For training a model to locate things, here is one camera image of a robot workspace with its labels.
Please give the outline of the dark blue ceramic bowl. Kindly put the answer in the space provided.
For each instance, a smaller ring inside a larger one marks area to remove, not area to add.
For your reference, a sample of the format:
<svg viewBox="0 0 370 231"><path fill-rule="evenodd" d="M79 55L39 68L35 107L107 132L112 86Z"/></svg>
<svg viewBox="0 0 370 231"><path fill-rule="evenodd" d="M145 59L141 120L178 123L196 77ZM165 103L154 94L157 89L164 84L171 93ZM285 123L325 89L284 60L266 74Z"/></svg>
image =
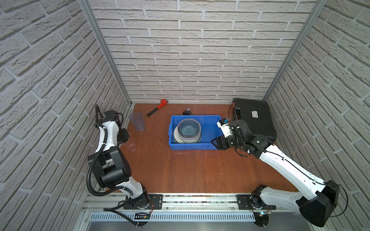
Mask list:
<svg viewBox="0 0 370 231"><path fill-rule="evenodd" d="M201 134L200 123L192 118L185 118L177 126L179 134L187 139L195 138Z"/></svg>

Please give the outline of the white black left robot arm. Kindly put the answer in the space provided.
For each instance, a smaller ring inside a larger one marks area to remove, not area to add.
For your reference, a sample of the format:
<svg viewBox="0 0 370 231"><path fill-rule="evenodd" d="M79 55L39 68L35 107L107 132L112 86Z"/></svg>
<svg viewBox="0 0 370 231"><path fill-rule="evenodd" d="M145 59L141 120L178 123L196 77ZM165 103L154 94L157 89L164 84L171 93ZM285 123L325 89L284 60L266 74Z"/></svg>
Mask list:
<svg viewBox="0 0 370 231"><path fill-rule="evenodd" d="M132 177L130 165L119 145L129 139L117 121L99 119L94 127L100 131L98 147L88 157L86 186L90 194L105 196L114 191L126 192L133 200L147 200L145 189Z"/></svg>

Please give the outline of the left robot arm base plate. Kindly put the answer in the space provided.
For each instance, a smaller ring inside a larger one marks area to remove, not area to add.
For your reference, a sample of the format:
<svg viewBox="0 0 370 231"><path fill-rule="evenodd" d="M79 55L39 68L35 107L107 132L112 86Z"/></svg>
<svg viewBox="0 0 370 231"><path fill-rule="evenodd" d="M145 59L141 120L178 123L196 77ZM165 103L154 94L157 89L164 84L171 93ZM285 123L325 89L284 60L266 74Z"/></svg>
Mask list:
<svg viewBox="0 0 370 231"><path fill-rule="evenodd" d="M149 194L148 196L141 196L130 200L123 208L127 209L141 209L150 210L154 207L154 210L161 210L163 203L162 194Z"/></svg>

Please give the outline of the right robot arm base plate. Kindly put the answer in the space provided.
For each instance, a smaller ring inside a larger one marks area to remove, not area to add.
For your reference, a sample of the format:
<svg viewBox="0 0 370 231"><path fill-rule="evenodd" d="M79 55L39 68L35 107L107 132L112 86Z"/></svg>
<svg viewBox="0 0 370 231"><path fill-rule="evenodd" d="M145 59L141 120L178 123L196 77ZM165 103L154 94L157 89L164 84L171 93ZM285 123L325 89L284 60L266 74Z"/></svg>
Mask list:
<svg viewBox="0 0 370 231"><path fill-rule="evenodd" d="M236 195L239 210L276 210L276 206L268 206L261 200L253 200L251 194L237 194Z"/></svg>

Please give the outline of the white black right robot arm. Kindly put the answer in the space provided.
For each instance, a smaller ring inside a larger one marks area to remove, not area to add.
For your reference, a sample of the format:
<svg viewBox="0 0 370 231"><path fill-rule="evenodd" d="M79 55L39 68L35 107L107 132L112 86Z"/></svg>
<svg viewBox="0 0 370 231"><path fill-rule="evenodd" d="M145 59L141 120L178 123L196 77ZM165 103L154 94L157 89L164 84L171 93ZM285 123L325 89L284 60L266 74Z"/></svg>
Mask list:
<svg viewBox="0 0 370 231"><path fill-rule="evenodd" d="M222 136L211 141L218 150L233 148L244 151L245 157L254 156L270 165L297 189L297 192L288 192L259 185L250 196L249 203L253 209L271 206L286 208L300 213L311 224L324 227L336 209L339 184L313 175L263 135L244 134L239 126L222 131Z"/></svg>

